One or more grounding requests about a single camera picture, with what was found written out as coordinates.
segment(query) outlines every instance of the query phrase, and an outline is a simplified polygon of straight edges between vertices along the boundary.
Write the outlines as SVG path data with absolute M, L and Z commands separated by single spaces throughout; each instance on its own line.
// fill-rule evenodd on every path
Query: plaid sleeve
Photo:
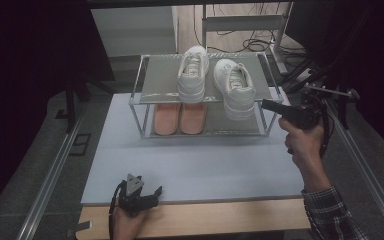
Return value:
M 311 228 L 321 239 L 369 239 L 334 186 L 322 192 L 307 193 L 304 189 L 301 193 Z

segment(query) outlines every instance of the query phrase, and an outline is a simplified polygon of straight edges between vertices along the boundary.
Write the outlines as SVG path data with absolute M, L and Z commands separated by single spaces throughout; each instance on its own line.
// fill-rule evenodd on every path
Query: shoe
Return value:
M 154 131 L 158 135 L 176 132 L 181 104 L 157 104 L 154 113 Z
M 207 104 L 182 104 L 180 117 L 180 130 L 185 134 L 198 134 L 202 132 L 205 125 Z
M 222 93 L 229 119 L 247 120 L 254 115 L 255 88 L 242 63 L 221 59 L 214 67 L 214 84 Z
M 205 75 L 208 72 L 207 51 L 191 47 L 182 57 L 178 73 L 178 93 L 181 102 L 199 103 L 204 99 Z

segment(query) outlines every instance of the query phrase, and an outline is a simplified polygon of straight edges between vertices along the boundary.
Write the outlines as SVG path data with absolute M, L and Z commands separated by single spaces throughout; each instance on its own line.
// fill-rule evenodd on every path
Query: dark background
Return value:
M 328 2 L 295 5 L 287 32 L 321 65 L 335 57 L 346 26 L 355 22 L 365 1 Z M 384 1 L 373 4 L 374 12 L 344 61 L 352 64 L 346 81 L 361 95 L 359 111 L 384 138 Z M 0 193 L 40 129 L 49 98 L 82 74 L 113 80 L 86 6 L 0 1 Z
M 114 80 L 86 5 L 0 1 L 0 193 L 40 129 L 50 97 L 82 74 Z

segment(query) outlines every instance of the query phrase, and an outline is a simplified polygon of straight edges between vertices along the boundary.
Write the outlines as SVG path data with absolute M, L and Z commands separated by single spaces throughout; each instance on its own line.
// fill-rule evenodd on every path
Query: metal rail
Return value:
M 330 101 L 326 101 L 326 105 L 328 113 L 332 116 L 335 122 L 335 127 L 338 130 L 339 136 L 347 146 L 358 171 L 363 177 L 366 186 L 369 188 L 369 191 L 384 216 L 384 190 L 382 186 L 373 171 L 370 169 L 370 166 L 367 164 L 366 158 L 358 148 L 351 133 L 342 126 L 339 119 L 336 117 L 336 110 L 333 104 Z
M 64 142 L 62 143 L 61 148 L 59 149 L 58 154 L 55 157 L 55 160 L 51 168 L 49 169 L 49 172 L 46 175 L 42 186 L 40 187 L 36 199 L 34 200 L 26 216 L 26 219 L 24 220 L 23 226 L 21 227 L 20 232 L 18 233 L 17 240 L 33 239 L 37 227 L 39 226 L 39 222 L 42 219 L 43 213 L 45 212 L 45 208 L 48 205 L 49 199 L 58 181 L 61 170 L 64 167 L 64 163 L 67 159 L 71 145 L 73 145 L 76 134 L 83 121 L 87 105 L 88 103 L 82 103 L 80 105 L 79 115 L 73 127 L 73 130 L 71 131 L 71 133 L 65 136 Z

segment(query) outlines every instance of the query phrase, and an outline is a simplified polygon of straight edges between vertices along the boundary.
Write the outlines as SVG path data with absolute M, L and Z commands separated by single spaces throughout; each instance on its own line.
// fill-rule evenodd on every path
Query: shoe rack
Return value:
M 269 136 L 276 114 L 261 108 L 263 99 L 283 102 L 264 52 L 208 53 L 210 67 L 205 79 L 207 106 L 205 124 L 199 134 L 185 134 L 178 128 L 173 134 L 158 135 L 154 130 L 157 104 L 182 104 L 177 93 L 177 74 L 182 54 L 142 55 L 129 105 L 142 137 L 192 136 Z M 223 96 L 214 85 L 214 66 L 220 59 L 243 63 L 254 87 L 255 114 L 249 120 L 233 121 L 226 117 Z

